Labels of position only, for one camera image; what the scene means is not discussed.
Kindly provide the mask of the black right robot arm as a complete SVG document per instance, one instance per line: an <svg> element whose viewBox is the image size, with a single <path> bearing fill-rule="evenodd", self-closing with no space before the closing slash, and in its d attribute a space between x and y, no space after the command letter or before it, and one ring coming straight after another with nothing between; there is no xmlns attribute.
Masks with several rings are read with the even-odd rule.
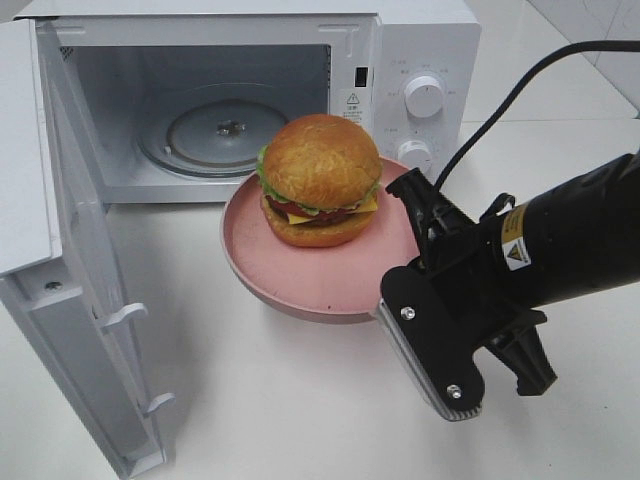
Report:
<svg viewBox="0 0 640 480"><path fill-rule="evenodd" d="M418 170L394 180L419 256L388 271L382 296L429 391L468 408L488 349L522 396L556 379L537 333L542 307L639 278L639 158L623 155L523 204L499 195L469 219Z"/></svg>

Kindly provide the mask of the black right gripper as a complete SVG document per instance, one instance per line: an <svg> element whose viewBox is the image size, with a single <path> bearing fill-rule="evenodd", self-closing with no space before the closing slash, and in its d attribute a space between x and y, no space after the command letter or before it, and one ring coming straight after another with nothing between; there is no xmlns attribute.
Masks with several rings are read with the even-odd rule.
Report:
<svg viewBox="0 0 640 480"><path fill-rule="evenodd" d="M434 188L418 168L391 181L385 192L405 208L427 272L445 307L444 325L464 350L487 348L516 376L518 395L542 395L556 381L536 326L546 316L507 291L506 255L515 242L502 239L510 215L520 220L524 205L496 197L478 223Z"/></svg>

